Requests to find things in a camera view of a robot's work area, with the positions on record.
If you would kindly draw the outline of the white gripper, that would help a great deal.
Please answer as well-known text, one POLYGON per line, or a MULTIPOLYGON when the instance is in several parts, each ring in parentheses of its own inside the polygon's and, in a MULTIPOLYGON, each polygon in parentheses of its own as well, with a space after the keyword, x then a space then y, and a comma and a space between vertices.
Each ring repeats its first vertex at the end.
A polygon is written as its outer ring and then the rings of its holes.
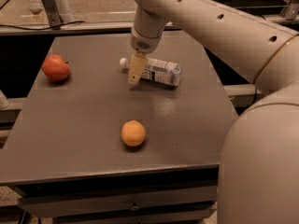
POLYGON ((162 33, 161 27, 137 28, 134 26, 131 29, 130 43, 137 53, 133 54, 130 60, 128 77, 130 85, 138 84, 148 61, 144 54, 150 54, 157 49, 162 33))

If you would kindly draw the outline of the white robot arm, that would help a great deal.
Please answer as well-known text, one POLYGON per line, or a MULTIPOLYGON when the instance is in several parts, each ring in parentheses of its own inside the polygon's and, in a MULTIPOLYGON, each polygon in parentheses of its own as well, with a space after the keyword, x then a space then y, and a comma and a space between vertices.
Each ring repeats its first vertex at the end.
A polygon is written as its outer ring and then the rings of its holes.
POLYGON ((175 23, 260 90, 222 147, 218 224, 299 224, 299 34, 211 0, 135 0, 134 50, 175 23))

